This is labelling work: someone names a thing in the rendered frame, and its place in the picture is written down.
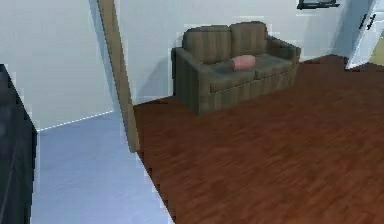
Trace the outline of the tan wooden door frame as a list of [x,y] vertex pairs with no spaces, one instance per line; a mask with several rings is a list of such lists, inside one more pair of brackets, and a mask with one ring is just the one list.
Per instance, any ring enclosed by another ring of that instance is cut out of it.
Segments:
[[116,14],[116,6],[114,0],[98,0],[98,7],[129,150],[131,153],[135,153],[140,150],[139,136]]

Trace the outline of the white room door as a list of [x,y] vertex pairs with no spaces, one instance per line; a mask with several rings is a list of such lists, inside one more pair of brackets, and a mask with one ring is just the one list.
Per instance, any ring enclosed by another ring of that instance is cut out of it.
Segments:
[[[367,14],[364,26],[359,29],[359,34],[354,41],[354,47],[349,55],[346,69],[366,64],[374,48],[384,32],[384,0],[359,0],[364,9],[364,14]],[[376,14],[376,18],[370,30],[367,30],[367,25],[370,22],[370,17]]]

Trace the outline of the black framed wall picture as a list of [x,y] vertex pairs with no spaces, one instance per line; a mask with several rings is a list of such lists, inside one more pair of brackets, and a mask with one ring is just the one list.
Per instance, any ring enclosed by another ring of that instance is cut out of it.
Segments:
[[317,8],[331,8],[338,7],[337,0],[299,0],[297,8],[303,9],[317,9]]

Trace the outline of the black cabinet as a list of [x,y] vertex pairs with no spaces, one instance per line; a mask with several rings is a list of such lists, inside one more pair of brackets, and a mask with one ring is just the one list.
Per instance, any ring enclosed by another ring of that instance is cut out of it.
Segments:
[[0,224],[30,224],[36,131],[0,64]]

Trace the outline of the brown two-seat sofa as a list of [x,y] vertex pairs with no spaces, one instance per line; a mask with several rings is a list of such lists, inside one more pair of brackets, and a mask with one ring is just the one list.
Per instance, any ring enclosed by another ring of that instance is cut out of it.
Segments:
[[[261,21],[190,28],[171,53],[174,95],[197,114],[232,107],[293,85],[300,54]],[[240,55],[255,65],[234,71],[230,60]]]

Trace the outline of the pink cylindrical cushion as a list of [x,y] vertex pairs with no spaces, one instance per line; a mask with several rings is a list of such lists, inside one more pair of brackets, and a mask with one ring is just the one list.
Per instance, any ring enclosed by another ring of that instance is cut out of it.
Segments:
[[241,71],[251,69],[255,63],[256,58],[253,55],[240,55],[230,60],[234,71]]

